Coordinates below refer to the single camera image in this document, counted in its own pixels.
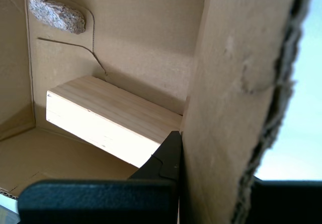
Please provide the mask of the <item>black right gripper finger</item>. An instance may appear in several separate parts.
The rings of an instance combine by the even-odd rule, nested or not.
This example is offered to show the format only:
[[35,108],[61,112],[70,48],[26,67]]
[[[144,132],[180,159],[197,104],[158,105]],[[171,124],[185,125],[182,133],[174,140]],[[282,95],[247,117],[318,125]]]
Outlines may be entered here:
[[172,131],[126,180],[39,181],[18,199],[21,223],[176,223],[182,137]]
[[321,181],[256,177],[248,223],[321,223]]

